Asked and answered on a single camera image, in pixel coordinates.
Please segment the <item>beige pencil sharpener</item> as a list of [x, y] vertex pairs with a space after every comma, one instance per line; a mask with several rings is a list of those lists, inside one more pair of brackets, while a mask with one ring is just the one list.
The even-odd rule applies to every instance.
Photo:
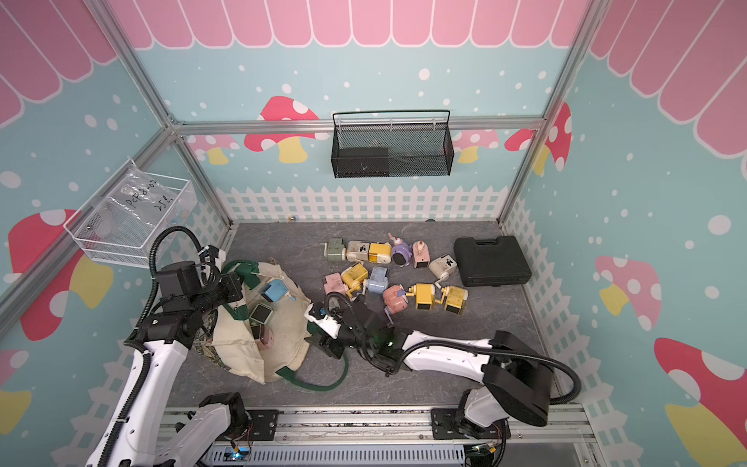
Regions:
[[350, 241], [346, 245], [346, 260], [350, 263], [369, 263], [370, 247], [371, 245], [367, 242]]

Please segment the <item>cream crank pencil sharpener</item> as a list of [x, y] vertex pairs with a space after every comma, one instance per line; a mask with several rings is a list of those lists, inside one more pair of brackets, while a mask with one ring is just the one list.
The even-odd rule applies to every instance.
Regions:
[[451, 255], [447, 254], [432, 260], [428, 269], [434, 274], [437, 282], [442, 282], [449, 279], [457, 271], [458, 266]]

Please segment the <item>cream canvas tote bag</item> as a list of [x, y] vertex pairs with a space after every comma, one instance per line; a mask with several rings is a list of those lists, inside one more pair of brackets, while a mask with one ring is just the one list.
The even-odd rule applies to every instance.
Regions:
[[297, 376], [310, 338], [322, 337], [305, 317], [311, 300], [301, 287], [274, 263], [233, 260], [223, 266], [241, 280], [242, 298], [204, 319], [193, 350], [213, 364], [256, 383], [285, 379], [315, 392], [331, 391], [347, 377], [349, 363], [342, 358], [342, 375], [333, 383], [307, 383]]

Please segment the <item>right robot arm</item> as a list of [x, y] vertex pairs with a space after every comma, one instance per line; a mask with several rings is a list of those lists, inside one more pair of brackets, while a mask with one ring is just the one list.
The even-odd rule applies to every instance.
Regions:
[[332, 292], [305, 310], [309, 342], [332, 358], [355, 350], [387, 376], [402, 369], [432, 371], [474, 381], [442, 426], [467, 439], [505, 437], [509, 420], [535, 427], [549, 421], [551, 406], [574, 401], [582, 381], [568, 365], [534, 351], [509, 332], [490, 339], [440, 338], [395, 326], [364, 301]]

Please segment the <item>yellow black pencil sharpener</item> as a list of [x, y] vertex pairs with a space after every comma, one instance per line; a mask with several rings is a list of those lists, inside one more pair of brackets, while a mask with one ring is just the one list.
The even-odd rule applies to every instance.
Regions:
[[447, 286], [441, 289], [442, 295], [438, 301], [445, 311], [456, 315], [463, 315], [469, 298], [469, 292], [461, 287]]

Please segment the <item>green pencil sharpener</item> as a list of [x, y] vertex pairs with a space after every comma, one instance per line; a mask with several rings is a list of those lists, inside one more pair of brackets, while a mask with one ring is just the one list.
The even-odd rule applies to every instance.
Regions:
[[346, 245], [341, 237], [332, 237], [324, 243], [324, 256], [329, 262], [345, 262]]

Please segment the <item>pink boxy pencil sharpener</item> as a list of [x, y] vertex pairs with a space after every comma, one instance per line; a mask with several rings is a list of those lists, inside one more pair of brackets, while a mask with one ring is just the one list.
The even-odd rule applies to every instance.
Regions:
[[339, 272], [325, 276], [323, 286], [326, 294], [333, 292], [346, 294], [348, 292], [348, 287], [342, 280], [342, 276]]

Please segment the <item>pink red-drawer pencil sharpener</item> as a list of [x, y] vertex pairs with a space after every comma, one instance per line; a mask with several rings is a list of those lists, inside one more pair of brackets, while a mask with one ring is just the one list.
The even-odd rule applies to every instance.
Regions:
[[260, 350], [269, 350], [274, 347], [274, 333], [268, 326], [258, 328], [259, 336], [256, 338], [257, 346]]

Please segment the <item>purple pencil sharpener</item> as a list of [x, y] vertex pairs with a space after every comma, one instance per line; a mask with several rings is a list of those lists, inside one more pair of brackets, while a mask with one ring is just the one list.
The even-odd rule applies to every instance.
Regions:
[[399, 267], [408, 266], [412, 262], [412, 247], [396, 235], [390, 233], [388, 237], [392, 241], [392, 261]]

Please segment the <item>yellow crank pencil sharpener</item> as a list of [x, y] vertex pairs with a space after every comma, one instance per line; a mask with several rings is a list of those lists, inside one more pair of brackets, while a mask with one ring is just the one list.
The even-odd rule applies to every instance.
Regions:
[[346, 295], [350, 298], [354, 298], [357, 294], [365, 292], [366, 283], [369, 279], [369, 272], [363, 263], [355, 263], [351, 267], [345, 269], [340, 274], [340, 278], [347, 287]]

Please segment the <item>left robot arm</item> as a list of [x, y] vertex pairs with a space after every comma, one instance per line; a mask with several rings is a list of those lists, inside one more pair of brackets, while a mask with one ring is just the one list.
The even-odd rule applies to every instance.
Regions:
[[[192, 241], [200, 262], [159, 269], [161, 243], [175, 233]], [[220, 393], [206, 397], [176, 435], [157, 446], [169, 394], [204, 320], [243, 297], [240, 277], [221, 272], [219, 255], [186, 227], [170, 227], [156, 237], [148, 258], [151, 293], [124, 343], [133, 351], [132, 369], [89, 466], [195, 466], [215, 441], [233, 442], [247, 434], [250, 416], [240, 395]]]

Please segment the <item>yellow white pencil sharpener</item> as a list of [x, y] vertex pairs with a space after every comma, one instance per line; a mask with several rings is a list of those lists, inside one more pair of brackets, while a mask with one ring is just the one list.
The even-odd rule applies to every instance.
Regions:
[[431, 311], [436, 303], [436, 286], [430, 283], [417, 283], [410, 287], [407, 296], [414, 299], [419, 311]]

